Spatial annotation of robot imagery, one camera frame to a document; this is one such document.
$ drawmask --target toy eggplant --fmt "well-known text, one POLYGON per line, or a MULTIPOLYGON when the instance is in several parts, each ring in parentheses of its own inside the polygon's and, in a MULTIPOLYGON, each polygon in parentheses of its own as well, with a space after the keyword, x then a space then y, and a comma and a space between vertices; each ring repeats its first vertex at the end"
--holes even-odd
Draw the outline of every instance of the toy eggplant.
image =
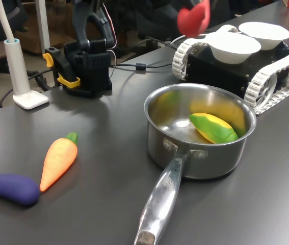
POLYGON ((197 131, 214 144, 223 144, 238 139, 237 133, 224 120, 206 113, 190 115, 190 121, 197 131))
POLYGON ((0 197, 23 206, 35 204, 40 197, 38 184, 24 176, 0 174, 0 197))

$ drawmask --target white bowl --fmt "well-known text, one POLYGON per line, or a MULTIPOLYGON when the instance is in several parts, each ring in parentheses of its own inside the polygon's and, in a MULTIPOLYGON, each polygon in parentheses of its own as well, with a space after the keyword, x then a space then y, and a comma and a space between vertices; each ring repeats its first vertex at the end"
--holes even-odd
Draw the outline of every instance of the white bowl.
POLYGON ((247 22, 241 24, 239 30, 254 37, 261 44, 262 50, 271 50, 281 41, 289 38, 289 31, 276 24, 247 22))
POLYGON ((233 32, 211 33, 206 39, 214 57, 226 64, 240 64, 261 49, 254 38, 233 32))

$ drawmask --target saucepan handle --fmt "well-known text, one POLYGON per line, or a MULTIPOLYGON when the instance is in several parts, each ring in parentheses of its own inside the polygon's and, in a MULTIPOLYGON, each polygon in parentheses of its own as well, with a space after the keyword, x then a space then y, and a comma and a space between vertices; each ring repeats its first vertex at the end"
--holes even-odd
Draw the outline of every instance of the saucepan handle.
POLYGON ((175 153, 160 175, 143 209, 134 245, 155 245, 159 240, 175 205, 186 158, 175 153))

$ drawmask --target yellow clamp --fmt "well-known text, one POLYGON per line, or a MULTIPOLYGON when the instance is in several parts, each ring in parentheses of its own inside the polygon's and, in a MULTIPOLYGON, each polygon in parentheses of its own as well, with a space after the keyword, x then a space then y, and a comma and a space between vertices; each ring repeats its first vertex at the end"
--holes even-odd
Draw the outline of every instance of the yellow clamp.
POLYGON ((54 66, 54 60, 52 59, 52 56, 48 53, 45 53, 42 55, 42 57, 47 61, 47 67, 52 68, 54 66))
POLYGON ((61 84, 64 84, 66 87, 68 88, 75 88, 78 87, 81 84, 81 81, 78 77, 77 80, 75 82, 68 82, 67 80, 65 80, 62 75, 58 74, 59 78, 57 78, 57 81, 60 82, 61 84))

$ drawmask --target black cable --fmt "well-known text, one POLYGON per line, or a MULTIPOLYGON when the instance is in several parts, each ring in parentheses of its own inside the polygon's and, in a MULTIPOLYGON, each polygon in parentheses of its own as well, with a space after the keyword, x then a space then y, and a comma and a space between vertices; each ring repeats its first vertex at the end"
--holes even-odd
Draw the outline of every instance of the black cable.
POLYGON ((42 74, 44 74, 44 73, 50 72, 50 71, 52 71, 52 69, 43 70, 42 72, 39 72, 39 73, 37 73, 37 74, 34 74, 34 75, 31 76, 31 77, 28 77, 28 79, 29 79, 29 81, 30 81, 31 79, 36 78, 36 77, 38 77, 38 76, 40 76, 40 75, 42 75, 42 74))
POLYGON ((133 64, 118 64, 116 66, 129 66, 129 67, 135 67, 136 70, 146 70, 146 68, 150 68, 150 69, 155 69, 155 68, 162 68, 162 67, 166 67, 166 66, 170 66, 172 65, 172 63, 170 64, 166 64, 166 65, 158 65, 158 66, 154 66, 154 65, 146 65, 146 64, 141 64, 141 63, 136 63, 136 65, 133 64))
POLYGON ((173 45, 170 45, 170 44, 168 44, 168 43, 166 43, 166 42, 160 41, 160 40, 155 39, 155 38, 145 39, 145 40, 143 40, 143 41, 137 43, 135 46, 138 46, 138 45, 140 45, 141 43, 144 43, 144 42, 147 42, 147 41, 150 41, 150 40, 153 40, 153 41, 156 41, 156 42, 162 43, 162 44, 164 44, 165 46, 168 46, 168 47, 172 48, 173 50, 177 50, 177 48, 174 47, 173 45))
POLYGON ((11 88, 7 93, 5 93, 5 95, 2 97, 1 101, 0 101, 0 108, 3 107, 3 101, 4 99, 6 99, 6 97, 13 91, 13 89, 11 88))
MULTIPOLYGON (((36 78, 44 73, 47 73, 47 72, 50 72, 52 71, 52 69, 48 69, 48 70, 43 70, 42 72, 39 72, 37 74, 34 74, 33 76, 29 77, 29 81, 33 78, 36 78)), ((0 108, 3 107, 3 102, 4 102, 4 99, 6 99, 6 97, 13 91, 13 89, 11 88, 9 91, 7 91, 4 96, 2 97, 1 101, 0 101, 0 108)))
POLYGON ((158 66, 148 65, 146 68, 151 68, 151 69, 154 69, 154 68, 162 68, 162 67, 170 66, 170 65, 172 65, 172 64, 173 64, 173 63, 167 64, 167 65, 158 65, 158 66))
POLYGON ((116 65, 116 66, 132 66, 132 67, 136 67, 136 65, 132 65, 132 64, 119 64, 119 65, 116 65))

